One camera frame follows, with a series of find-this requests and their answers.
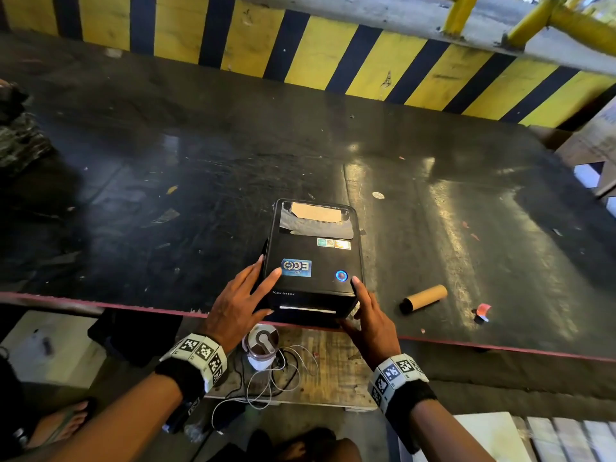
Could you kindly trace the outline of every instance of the blue sticker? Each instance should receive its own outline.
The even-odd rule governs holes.
[[[312,261],[305,259],[283,259],[280,263],[282,275],[312,277]]]

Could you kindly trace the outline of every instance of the blue illuminated button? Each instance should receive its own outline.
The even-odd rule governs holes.
[[[346,279],[349,278],[349,275],[343,271],[343,270],[339,270],[338,272],[336,272],[336,279],[340,280],[340,282],[346,282]]]

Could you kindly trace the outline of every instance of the black wrist strap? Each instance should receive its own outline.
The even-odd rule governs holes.
[[[411,435],[410,413],[415,405],[427,399],[436,400],[436,395],[430,385],[421,380],[409,381],[396,390],[385,414],[410,454],[419,451],[419,447],[415,444]]]
[[[184,400],[192,402],[205,395],[201,372],[185,360],[168,358],[158,363],[154,372],[162,374],[163,376],[169,376],[174,380],[180,388],[180,391],[182,391]]]

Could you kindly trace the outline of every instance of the yellow and black striped barrier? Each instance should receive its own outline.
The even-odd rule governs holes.
[[[330,92],[574,131],[616,77],[242,0],[1,0],[36,30]]]

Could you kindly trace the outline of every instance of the hand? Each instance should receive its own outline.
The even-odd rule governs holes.
[[[374,293],[369,292],[357,277],[353,276],[351,281],[355,286],[360,305],[355,318],[359,316],[362,330],[355,329],[346,319],[341,320],[340,325],[349,334],[368,366],[374,370],[389,357],[402,353],[396,335],[396,326],[381,311]]]
[[[256,263],[245,268],[227,284],[225,290],[214,302],[208,318],[197,331],[218,342],[226,354],[235,349],[242,337],[248,334],[265,316],[273,313],[270,309],[257,312],[254,312],[254,309],[280,278],[282,274],[280,267],[274,269],[250,295],[250,290],[259,277],[262,263],[263,255]]]

